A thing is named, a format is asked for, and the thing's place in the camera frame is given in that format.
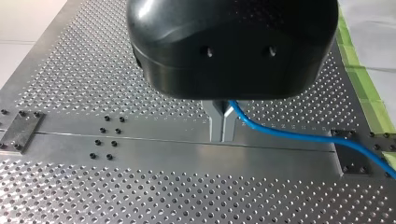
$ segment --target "white surface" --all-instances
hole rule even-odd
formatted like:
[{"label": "white surface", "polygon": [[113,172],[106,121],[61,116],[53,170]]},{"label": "white surface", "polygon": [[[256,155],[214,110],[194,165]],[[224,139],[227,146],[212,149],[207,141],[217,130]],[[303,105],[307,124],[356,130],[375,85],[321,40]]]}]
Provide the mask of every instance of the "white surface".
[{"label": "white surface", "polygon": [[0,40],[37,41],[66,0],[0,0]]},{"label": "white surface", "polygon": [[396,126],[396,1],[339,0],[361,65]]},{"label": "white surface", "polygon": [[0,89],[66,0],[0,0]]},{"label": "white surface", "polygon": [[32,48],[33,44],[2,44],[0,42],[0,89]]}]

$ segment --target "black robot housing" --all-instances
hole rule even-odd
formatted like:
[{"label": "black robot housing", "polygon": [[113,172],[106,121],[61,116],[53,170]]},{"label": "black robot housing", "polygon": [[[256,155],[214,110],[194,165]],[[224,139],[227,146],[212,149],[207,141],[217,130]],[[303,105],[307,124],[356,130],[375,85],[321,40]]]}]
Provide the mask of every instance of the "black robot housing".
[{"label": "black robot housing", "polygon": [[187,99],[278,99],[315,81],[335,0],[129,0],[134,55],[156,90]]}]

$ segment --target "green tape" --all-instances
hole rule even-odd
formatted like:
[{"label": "green tape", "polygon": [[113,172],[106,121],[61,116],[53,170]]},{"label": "green tape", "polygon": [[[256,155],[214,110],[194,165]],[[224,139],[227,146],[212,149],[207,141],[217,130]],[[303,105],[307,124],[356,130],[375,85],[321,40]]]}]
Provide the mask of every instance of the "green tape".
[{"label": "green tape", "polygon": [[382,152],[389,165],[396,170],[396,152]]},{"label": "green tape", "polygon": [[361,102],[361,107],[370,129],[373,133],[396,133],[384,102],[381,100],[366,68],[361,66],[359,62],[341,8],[339,11],[338,30],[336,34],[337,44],[346,72]]}]

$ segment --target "aluminum breadboard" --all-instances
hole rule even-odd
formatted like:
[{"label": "aluminum breadboard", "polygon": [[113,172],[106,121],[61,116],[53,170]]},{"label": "aluminum breadboard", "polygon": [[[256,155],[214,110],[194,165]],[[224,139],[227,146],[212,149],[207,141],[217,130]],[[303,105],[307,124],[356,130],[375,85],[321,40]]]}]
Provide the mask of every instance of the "aluminum breadboard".
[{"label": "aluminum breadboard", "polygon": [[300,95],[275,101],[252,101],[251,118],[262,125],[286,129],[360,129],[360,103],[339,57],[330,52],[314,85]]},{"label": "aluminum breadboard", "polygon": [[394,183],[0,163],[2,223],[396,223]]},{"label": "aluminum breadboard", "polygon": [[163,96],[143,79],[127,34],[125,4],[87,1],[32,74],[17,106],[48,113],[205,120],[199,102]]},{"label": "aluminum breadboard", "polygon": [[[125,5],[125,0],[86,1],[20,92],[17,107],[52,114],[207,122],[199,102],[163,96],[143,79],[129,42]],[[249,115],[289,130],[357,129],[360,104],[341,61],[335,60],[340,57],[337,47],[332,51],[309,90],[287,100],[251,102]]]}]

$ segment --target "metal table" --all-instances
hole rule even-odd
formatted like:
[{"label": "metal table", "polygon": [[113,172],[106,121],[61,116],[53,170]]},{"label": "metal table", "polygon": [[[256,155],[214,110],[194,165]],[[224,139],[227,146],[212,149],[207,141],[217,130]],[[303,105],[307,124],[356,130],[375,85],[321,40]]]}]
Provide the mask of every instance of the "metal table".
[{"label": "metal table", "polygon": [[[337,146],[240,120],[233,142],[210,142],[200,102],[143,79],[125,4],[69,0],[0,91],[1,137],[20,110],[41,113],[23,153],[0,155],[0,222],[396,223],[395,181],[371,163],[348,174]],[[378,155],[394,143],[369,137],[336,44],[309,90],[246,111],[283,130],[354,131]]]}]

